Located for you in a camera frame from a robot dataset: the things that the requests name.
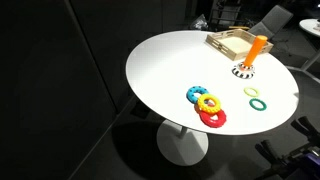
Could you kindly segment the wooden tray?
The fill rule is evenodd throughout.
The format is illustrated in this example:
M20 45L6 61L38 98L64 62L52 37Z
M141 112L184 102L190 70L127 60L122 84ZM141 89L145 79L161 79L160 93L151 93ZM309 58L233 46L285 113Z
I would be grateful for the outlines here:
M242 29L220 31L208 34L206 42L230 60L245 58L256 36Z

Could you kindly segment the grey office chair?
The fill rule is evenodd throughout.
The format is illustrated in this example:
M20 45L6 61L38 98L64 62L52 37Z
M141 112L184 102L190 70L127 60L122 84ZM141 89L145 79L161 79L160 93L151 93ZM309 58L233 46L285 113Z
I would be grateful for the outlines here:
M272 39L293 17L293 14L280 5L275 5L264 18L251 27L248 32L253 35L264 35Z

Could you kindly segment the white round side table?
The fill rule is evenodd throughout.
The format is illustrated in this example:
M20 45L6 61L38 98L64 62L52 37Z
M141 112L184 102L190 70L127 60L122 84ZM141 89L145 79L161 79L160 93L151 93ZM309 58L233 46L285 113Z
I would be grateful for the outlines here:
M319 22L316 19L304 19L299 22L299 26L302 30L316 37L320 37L318 24Z

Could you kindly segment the white table pedestal base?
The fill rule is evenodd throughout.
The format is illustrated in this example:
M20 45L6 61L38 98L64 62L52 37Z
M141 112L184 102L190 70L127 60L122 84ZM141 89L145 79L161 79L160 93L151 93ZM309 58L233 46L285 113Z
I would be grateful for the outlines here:
M157 145L168 161L179 166L191 166L205 157L209 141L206 133L165 120L157 130Z

